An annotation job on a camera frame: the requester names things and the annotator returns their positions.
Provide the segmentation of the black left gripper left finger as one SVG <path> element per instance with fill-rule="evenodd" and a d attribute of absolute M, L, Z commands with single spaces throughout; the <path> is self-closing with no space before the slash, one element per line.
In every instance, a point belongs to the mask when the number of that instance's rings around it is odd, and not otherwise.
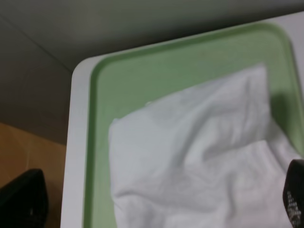
<path fill-rule="evenodd" d="M 30 169 L 0 189 L 2 228 L 44 228 L 48 194 L 43 171 Z"/>

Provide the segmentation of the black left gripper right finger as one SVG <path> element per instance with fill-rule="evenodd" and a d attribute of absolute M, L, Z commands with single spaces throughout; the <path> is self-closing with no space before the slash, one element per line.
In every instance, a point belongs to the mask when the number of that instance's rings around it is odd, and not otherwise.
<path fill-rule="evenodd" d="M 283 203 L 293 228 L 304 227 L 304 160 L 290 162 L 283 190 Z"/>

